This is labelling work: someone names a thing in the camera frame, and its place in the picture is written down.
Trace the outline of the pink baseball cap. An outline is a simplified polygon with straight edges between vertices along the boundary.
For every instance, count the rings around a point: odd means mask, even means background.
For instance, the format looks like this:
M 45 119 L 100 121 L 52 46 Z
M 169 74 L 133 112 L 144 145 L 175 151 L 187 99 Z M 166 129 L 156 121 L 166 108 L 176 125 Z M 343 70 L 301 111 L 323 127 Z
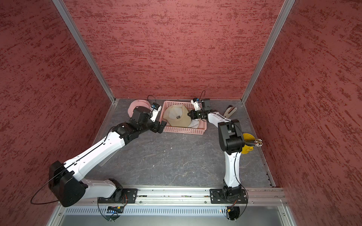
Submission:
M 135 101 L 131 102 L 131 104 L 127 110 L 129 117 L 132 117 L 134 109 L 138 106 L 146 107 L 149 110 L 151 109 L 151 104 L 149 103 L 149 101 L 144 100 L 144 99 L 135 100 Z

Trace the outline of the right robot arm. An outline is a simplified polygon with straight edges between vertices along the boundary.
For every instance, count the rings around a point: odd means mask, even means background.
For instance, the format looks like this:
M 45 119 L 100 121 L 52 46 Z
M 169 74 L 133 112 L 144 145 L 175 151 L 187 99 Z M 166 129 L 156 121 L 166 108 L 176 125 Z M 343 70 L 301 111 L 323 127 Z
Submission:
M 227 201 L 241 198 L 244 188 L 239 178 L 239 161 L 245 139 L 238 120 L 231 120 L 213 110 L 209 99 L 194 98 L 194 109 L 188 113 L 193 120 L 202 120 L 218 128 L 219 145 L 225 156 L 225 176 L 221 197 Z

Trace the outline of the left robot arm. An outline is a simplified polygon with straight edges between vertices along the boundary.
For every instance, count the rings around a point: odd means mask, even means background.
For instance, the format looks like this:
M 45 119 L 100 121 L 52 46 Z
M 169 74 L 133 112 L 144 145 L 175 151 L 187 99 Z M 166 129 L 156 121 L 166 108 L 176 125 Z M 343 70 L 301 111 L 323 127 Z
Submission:
M 165 121 L 157 121 L 162 107 L 154 103 L 151 108 L 137 106 L 132 117 L 111 127 L 98 143 L 64 163 L 54 162 L 49 168 L 49 189 L 63 207 L 70 207 L 82 199 L 105 198 L 114 203 L 123 201 L 123 187 L 115 179 L 90 180 L 85 176 L 110 155 L 151 131 L 162 133 Z

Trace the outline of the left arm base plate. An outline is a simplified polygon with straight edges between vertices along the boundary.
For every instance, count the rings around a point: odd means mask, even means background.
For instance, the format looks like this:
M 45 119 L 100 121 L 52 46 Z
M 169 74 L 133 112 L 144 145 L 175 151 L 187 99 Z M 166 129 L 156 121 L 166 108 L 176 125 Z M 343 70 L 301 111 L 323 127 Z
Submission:
M 109 198 L 99 197 L 98 203 L 106 204 L 133 204 L 137 197 L 138 189 L 136 188 L 123 188 L 117 189 Z

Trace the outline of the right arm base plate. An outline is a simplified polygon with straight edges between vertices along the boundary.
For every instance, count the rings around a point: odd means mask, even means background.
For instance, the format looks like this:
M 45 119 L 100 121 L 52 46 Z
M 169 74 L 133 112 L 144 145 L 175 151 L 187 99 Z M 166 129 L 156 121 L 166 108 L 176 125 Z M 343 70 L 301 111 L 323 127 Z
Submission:
M 248 196 L 246 190 L 241 187 L 210 189 L 210 200 L 212 204 L 247 204 Z

